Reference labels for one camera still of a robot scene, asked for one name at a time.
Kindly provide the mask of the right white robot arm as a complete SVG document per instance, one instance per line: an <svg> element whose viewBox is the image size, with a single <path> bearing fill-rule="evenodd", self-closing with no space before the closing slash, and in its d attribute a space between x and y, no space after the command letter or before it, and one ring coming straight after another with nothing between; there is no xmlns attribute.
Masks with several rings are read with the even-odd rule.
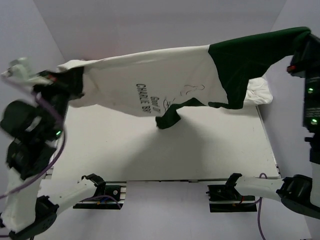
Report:
<svg viewBox="0 0 320 240"><path fill-rule="evenodd" d="M226 195L257 196L281 202L289 210L320 217L320 39L309 34L292 53L288 76L271 79L275 96L262 111L271 146L284 178L233 173Z"/></svg>

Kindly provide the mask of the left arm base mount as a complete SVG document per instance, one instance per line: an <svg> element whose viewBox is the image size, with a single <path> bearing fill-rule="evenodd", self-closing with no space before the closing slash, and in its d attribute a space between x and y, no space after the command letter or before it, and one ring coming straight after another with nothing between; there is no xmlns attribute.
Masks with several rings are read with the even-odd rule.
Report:
<svg viewBox="0 0 320 240"><path fill-rule="evenodd" d="M81 201L73 209L84 210L120 210L126 199L125 182L107 182L104 190L96 192L93 199Z"/></svg>

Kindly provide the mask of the white and green raglan t-shirt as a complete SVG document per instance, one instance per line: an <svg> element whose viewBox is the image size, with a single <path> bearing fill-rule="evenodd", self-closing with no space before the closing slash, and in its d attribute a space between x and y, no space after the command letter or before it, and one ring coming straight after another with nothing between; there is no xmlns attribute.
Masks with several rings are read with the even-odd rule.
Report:
<svg viewBox="0 0 320 240"><path fill-rule="evenodd" d="M83 69L84 95L72 100L72 107L99 105L155 117L157 126L167 129L180 120L182 107L241 109L248 82L292 56L310 34L308 27L294 27L211 45L70 60L57 68Z"/></svg>

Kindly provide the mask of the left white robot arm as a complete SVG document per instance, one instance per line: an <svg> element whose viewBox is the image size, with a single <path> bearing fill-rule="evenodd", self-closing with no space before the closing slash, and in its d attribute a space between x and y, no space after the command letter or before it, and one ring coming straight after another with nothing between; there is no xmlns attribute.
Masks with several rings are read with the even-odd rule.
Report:
<svg viewBox="0 0 320 240"><path fill-rule="evenodd" d="M43 175L63 152L54 144L67 139L65 118L69 102L84 95L83 73L83 67L39 72L31 79L35 105L15 100L3 112L0 127L13 141L6 155L8 186L0 225L12 240L32 240L66 209L105 196L106 182L96 174L83 176L65 192L38 195Z"/></svg>

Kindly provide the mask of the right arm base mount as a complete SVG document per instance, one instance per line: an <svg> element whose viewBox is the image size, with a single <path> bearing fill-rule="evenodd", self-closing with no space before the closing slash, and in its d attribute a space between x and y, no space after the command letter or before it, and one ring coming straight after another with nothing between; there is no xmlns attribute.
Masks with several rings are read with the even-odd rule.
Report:
<svg viewBox="0 0 320 240"><path fill-rule="evenodd" d="M256 197L241 195L224 184L208 185L206 192L211 213L254 213L257 212Z"/></svg>

